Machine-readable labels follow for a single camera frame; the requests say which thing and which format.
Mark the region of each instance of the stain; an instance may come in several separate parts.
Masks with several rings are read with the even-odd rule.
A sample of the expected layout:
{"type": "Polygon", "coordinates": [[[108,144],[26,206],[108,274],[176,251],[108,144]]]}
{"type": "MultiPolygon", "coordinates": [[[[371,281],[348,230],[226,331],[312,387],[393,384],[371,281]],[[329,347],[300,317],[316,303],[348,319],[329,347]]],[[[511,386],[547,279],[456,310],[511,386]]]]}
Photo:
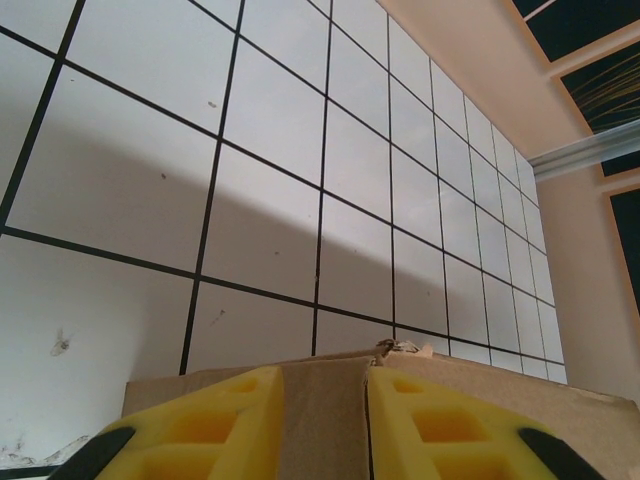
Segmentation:
{"type": "Polygon", "coordinates": [[[220,313],[218,314],[218,316],[216,318],[211,320],[211,323],[209,324],[209,326],[213,327],[216,323],[218,323],[222,319],[222,317],[224,317],[225,313],[227,313],[227,312],[224,311],[224,309],[220,309],[220,313]]]}
{"type": "Polygon", "coordinates": [[[64,332],[62,331],[62,328],[59,328],[58,334],[56,336],[56,343],[51,349],[51,352],[49,352],[49,355],[51,355],[52,357],[60,356],[63,353],[65,353],[67,350],[69,350],[70,345],[71,345],[71,337],[64,338],[64,332]]]}

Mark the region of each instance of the white tile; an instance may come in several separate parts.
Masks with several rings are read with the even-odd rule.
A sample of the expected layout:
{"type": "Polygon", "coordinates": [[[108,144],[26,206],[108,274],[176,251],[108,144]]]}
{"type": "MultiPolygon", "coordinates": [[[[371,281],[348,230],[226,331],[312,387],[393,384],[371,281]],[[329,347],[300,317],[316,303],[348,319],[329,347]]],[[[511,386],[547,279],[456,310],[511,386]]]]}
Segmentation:
{"type": "Polygon", "coordinates": [[[519,185],[518,169],[516,167],[516,154],[513,145],[504,135],[493,126],[493,139],[496,147],[496,161],[498,170],[513,182],[519,185]]]}
{"type": "Polygon", "coordinates": [[[20,454],[43,460],[120,418],[127,381],[177,375],[191,288],[4,235],[0,361],[14,371],[0,395],[3,444],[23,435],[20,454]]]}
{"type": "Polygon", "coordinates": [[[469,146],[440,119],[436,119],[438,173],[469,198],[473,198],[469,146]]]}
{"type": "Polygon", "coordinates": [[[324,199],[320,303],[391,320],[391,227],[324,199]]]}
{"type": "Polygon", "coordinates": [[[531,200],[524,196],[522,197],[522,204],[524,206],[524,219],[527,224],[527,238],[536,247],[545,251],[540,210],[531,200]]]}
{"type": "Polygon", "coordinates": [[[318,312],[316,355],[368,350],[381,340],[393,337],[390,325],[361,320],[359,318],[318,312]]]}
{"type": "Polygon", "coordinates": [[[387,12],[377,2],[336,0],[333,21],[380,63],[387,65],[387,12]]]}
{"type": "Polygon", "coordinates": [[[391,79],[391,138],[425,167],[436,172],[433,113],[391,79]]]}
{"type": "Polygon", "coordinates": [[[471,167],[476,202],[494,217],[502,219],[498,172],[474,150],[471,150],[471,167]]]}
{"type": "Polygon", "coordinates": [[[484,296],[491,346],[520,351],[512,288],[484,275],[484,296]]]}
{"type": "Polygon", "coordinates": [[[520,351],[527,355],[544,358],[536,299],[517,290],[514,290],[513,294],[518,320],[518,335],[520,336],[520,351]]]}
{"type": "Polygon", "coordinates": [[[456,132],[467,138],[467,120],[462,90],[433,62],[431,62],[431,74],[435,112],[456,132]]]}
{"type": "Polygon", "coordinates": [[[489,349],[451,340],[451,356],[476,363],[491,365],[489,349]]]}
{"type": "Polygon", "coordinates": [[[487,343],[487,322],[482,291],[482,274],[445,255],[449,334],[478,343],[487,343]]]}
{"type": "Polygon", "coordinates": [[[533,247],[531,249],[531,265],[533,266],[533,279],[536,285],[536,295],[549,303],[553,303],[553,287],[549,276],[549,263],[546,255],[543,255],[533,247]]]}
{"type": "Polygon", "coordinates": [[[75,0],[3,0],[0,25],[57,52],[75,4],[75,0]]]}
{"type": "Polygon", "coordinates": [[[502,175],[499,177],[504,223],[523,237],[526,237],[527,229],[524,221],[524,211],[522,209],[522,195],[502,175]]]}
{"type": "Polygon", "coordinates": [[[547,367],[542,360],[535,358],[522,357],[522,366],[524,374],[531,377],[538,377],[547,380],[547,367]]]}
{"type": "Polygon", "coordinates": [[[536,178],[533,174],[533,167],[517,150],[516,164],[518,166],[518,177],[520,178],[522,193],[538,205],[538,191],[536,188],[536,178]]]}
{"type": "Polygon", "coordinates": [[[67,57],[217,133],[232,44],[188,2],[87,2],[67,57]]]}
{"type": "Polygon", "coordinates": [[[556,365],[555,363],[547,362],[547,372],[549,373],[549,380],[556,383],[562,383],[567,385],[567,371],[564,365],[556,365]]]}
{"type": "Polygon", "coordinates": [[[322,12],[324,12],[327,16],[331,10],[331,1],[332,0],[310,0],[316,7],[318,7],[322,12]]]}
{"type": "Polygon", "coordinates": [[[317,190],[223,147],[203,273],[313,300],[319,201],[317,190]]]}
{"type": "Polygon", "coordinates": [[[511,275],[504,225],[480,209],[477,210],[477,213],[482,268],[510,282],[511,275]]]}
{"type": "Polygon", "coordinates": [[[387,73],[344,33],[331,33],[329,96],[366,124],[389,136],[387,73]]]}
{"type": "Polygon", "coordinates": [[[309,2],[248,0],[242,34],[324,91],[329,21],[309,2]]]}
{"type": "MultiPolygon", "coordinates": [[[[197,0],[200,5],[205,7],[220,20],[225,22],[232,28],[235,28],[238,23],[238,13],[240,11],[240,0],[197,0]]],[[[247,5],[244,7],[244,14],[246,18],[247,5]]]]}
{"type": "Polygon", "coordinates": [[[437,178],[396,148],[392,156],[394,223],[442,246],[437,178]]]}
{"type": "Polygon", "coordinates": [[[195,268],[215,141],[63,69],[9,225],[195,268]]]}
{"type": "Polygon", "coordinates": [[[476,207],[451,187],[440,182],[444,249],[480,266],[476,207]]]}
{"type": "Polygon", "coordinates": [[[396,322],[447,333],[442,252],[394,232],[396,322]]]}
{"type": "Polygon", "coordinates": [[[187,373],[311,354],[313,309],[200,284],[187,373]]]}
{"type": "Polygon", "coordinates": [[[522,362],[520,355],[513,353],[501,352],[500,350],[491,350],[491,365],[512,372],[522,373],[522,362]]]}
{"type": "Polygon", "coordinates": [[[428,335],[426,333],[414,332],[413,330],[407,330],[404,328],[396,327],[396,338],[399,341],[410,341],[416,347],[422,348],[426,344],[431,345],[433,351],[440,355],[449,355],[449,340],[442,337],[436,337],[435,335],[428,335]]]}
{"type": "Polygon", "coordinates": [[[325,188],[391,220],[389,142],[333,104],[327,112],[325,188]]]}
{"type": "Polygon", "coordinates": [[[542,328],[542,339],[544,340],[545,358],[556,362],[564,362],[556,309],[539,301],[538,311],[540,312],[540,327],[542,328]]]}
{"type": "Polygon", "coordinates": [[[431,106],[431,71],[427,54],[392,18],[389,18],[391,73],[431,106]]]}
{"type": "Polygon", "coordinates": [[[320,183],[324,99],[240,42],[225,138],[320,183]]]}
{"type": "Polygon", "coordinates": [[[534,294],[533,271],[529,257],[527,242],[515,233],[507,230],[507,251],[509,252],[509,266],[511,268],[511,281],[513,284],[530,294],[534,294]]]}
{"type": "Polygon", "coordinates": [[[2,78],[0,82],[0,198],[2,198],[53,61],[4,35],[0,35],[0,58],[2,58],[0,62],[0,78],[2,78]]]}
{"type": "Polygon", "coordinates": [[[469,124],[469,143],[484,158],[495,165],[496,153],[493,148],[491,122],[467,97],[465,97],[465,106],[467,109],[467,123],[469,124]]]}

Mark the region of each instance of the ceiling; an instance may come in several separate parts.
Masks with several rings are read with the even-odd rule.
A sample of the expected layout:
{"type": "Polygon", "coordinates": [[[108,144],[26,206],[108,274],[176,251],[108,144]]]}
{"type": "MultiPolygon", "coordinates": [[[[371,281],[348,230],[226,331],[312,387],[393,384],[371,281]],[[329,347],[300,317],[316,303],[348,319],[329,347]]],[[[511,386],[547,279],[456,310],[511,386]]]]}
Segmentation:
{"type": "Polygon", "coordinates": [[[378,1],[527,158],[640,117],[637,0],[378,1]]]}

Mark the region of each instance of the grid pattern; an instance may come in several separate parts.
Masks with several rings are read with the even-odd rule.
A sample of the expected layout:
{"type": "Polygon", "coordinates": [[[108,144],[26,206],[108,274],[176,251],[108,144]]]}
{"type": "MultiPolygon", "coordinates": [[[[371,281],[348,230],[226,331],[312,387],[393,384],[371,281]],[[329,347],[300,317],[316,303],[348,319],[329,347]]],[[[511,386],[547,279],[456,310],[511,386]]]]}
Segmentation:
{"type": "Polygon", "coordinates": [[[91,391],[56,428],[29,385],[7,443],[388,337],[566,382],[531,167],[373,0],[0,12],[2,358],[91,391]]]}

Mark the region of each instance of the cardboard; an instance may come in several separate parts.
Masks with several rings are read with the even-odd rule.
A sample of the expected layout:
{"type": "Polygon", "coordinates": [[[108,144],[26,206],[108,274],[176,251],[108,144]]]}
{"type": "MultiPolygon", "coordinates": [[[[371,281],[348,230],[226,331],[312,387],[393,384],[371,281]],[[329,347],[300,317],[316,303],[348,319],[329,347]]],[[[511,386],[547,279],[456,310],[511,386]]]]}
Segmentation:
{"type": "MultiPolygon", "coordinates": [[[[365,391],[372,364],[418,375],[544,423],[607,479],[629,480],[640,468],[640,411],[635,403],[432,355],[430,347],[418,350],[386,341],[368,351],[281,364],[285,434],[280,479],[369,478],[365,391]]],[[[130,382],[123,415],[249,369],[130,382]]]]}

